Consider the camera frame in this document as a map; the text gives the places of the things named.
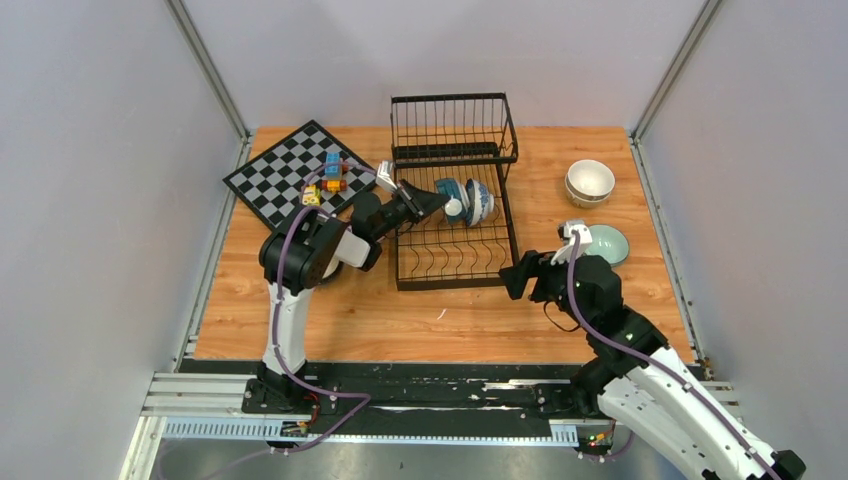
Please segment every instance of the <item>white wall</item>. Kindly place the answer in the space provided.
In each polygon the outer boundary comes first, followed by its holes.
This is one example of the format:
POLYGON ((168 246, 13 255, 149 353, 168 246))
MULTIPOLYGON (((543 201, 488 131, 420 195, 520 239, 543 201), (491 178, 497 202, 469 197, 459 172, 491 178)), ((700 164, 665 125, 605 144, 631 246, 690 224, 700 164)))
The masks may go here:
POLYGON ((162 1, 0 2, 0 59, 0 478, 113 479, 237 142, 162 1))
POLYGON ((703 0, 187 0, 245 121, 388 125, 505 91, 516 123, 634 126, 703 0))
POLYGON ((848 469, 846 16, 725 2, 646 141, 707 353, 811 479, 848 469))

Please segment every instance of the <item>green plate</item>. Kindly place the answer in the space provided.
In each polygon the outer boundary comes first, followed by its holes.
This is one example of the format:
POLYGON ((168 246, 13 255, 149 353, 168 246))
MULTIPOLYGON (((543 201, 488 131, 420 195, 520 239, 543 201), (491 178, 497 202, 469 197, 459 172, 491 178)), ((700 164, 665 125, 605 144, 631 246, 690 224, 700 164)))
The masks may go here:
POLYGON ((586 255, 600 255, 613 267, 624 263, 630 254, 630 243, 617 228, 609 225, 592 225, 592 245, 586 249, 586 255))

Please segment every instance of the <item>table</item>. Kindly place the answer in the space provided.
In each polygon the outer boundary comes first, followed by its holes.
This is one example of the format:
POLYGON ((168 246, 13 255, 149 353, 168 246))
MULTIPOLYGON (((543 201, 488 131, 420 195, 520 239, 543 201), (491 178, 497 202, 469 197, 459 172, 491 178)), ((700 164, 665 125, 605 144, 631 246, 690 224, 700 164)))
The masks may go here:
MULTIPOLYGON (((263 127, 251 158, 294 128, 263 127)), ((377 165, 391 157, 387 127, 328 128, 377 165)), ((639 175, 622 128, 517 128, 520 155, 507 181, 519 252, 556 250, 556 226, 583 218, 607 223, 630 242, 616 268, 625 302, 650 319, 686 362, 693 362, 639 175), (563 178, 582 158, 616 176, 609 202, 594 210, 566 200, 563 178)), ((268 334, 268 290, 257 258, 269 230, 237 201, 200 328, 196 359, 259 359, 268 334)), ((306 332, 310 360, 354 362, 585 363, 594 358, 585 333, 557 330, 542 305, 512 301, 499 287, 424 292, 395 288, 391 249, 370 272, 346 268, 316 290, 306 332)), ((549 307, 565 328, 571 319, 549 307)))

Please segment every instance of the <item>black and white checkered pattern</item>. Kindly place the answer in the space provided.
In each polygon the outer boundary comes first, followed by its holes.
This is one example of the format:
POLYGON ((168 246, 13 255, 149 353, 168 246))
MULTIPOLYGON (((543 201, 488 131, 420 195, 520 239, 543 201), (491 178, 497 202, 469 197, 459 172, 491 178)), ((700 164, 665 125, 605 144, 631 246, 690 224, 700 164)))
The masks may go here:
MULTIPOLYGON (((280 140, 256 159, 224 178, 224 183, 244 201, 268 228, 274 229, 300 201, 304 177, 324 164, 327 152, 338 152, 342 161, 368 166, 315 120, 280 140)), ((319 182, 323 175, 314 177, 319 182)), ((371 190, 376 179, 371 173, 350 169, 344 175, 347 190, 321 192, 321 208, 338 213, 359 192, 371 190)))

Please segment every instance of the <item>metal wire rack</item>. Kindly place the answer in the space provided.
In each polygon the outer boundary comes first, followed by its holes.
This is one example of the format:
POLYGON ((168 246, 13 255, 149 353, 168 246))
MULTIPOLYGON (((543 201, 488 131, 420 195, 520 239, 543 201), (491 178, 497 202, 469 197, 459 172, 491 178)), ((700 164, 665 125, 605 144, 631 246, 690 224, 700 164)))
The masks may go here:
POLYGON ((399 290, 502 285, 501 268, 518 261, 506 178, 518 159, 518 142, 502 93, 430 95, 392 99, 395 175, 418 188, 469 178, 495 197, 485 220, 449 224, 443 211, 395 238, 399 290))

